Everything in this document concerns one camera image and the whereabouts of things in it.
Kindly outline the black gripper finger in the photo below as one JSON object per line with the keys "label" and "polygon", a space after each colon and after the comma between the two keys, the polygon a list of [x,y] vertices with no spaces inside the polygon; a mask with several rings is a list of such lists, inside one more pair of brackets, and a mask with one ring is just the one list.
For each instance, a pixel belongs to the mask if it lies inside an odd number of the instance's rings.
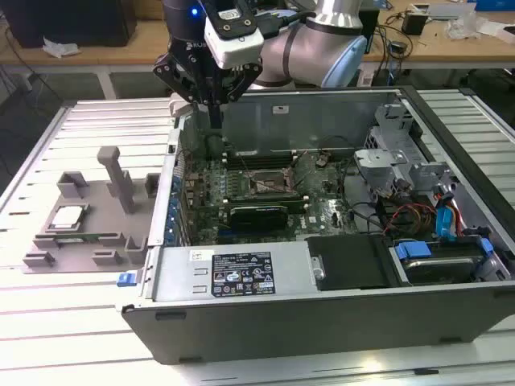
{"label": "black gripper finger", "polygon": [[237,101],[258,78],[262,66],[243,64],[231,69],[215,71],[215,128],[222,127],[221,106]]}
{"label": "black gripper finger", "polygon": [[155,63],[153,73],[186,102],[206,107],[210,126],[216,128],[216,106],[195,52],[186,53],[182,63],[171,53],[164,54]]}

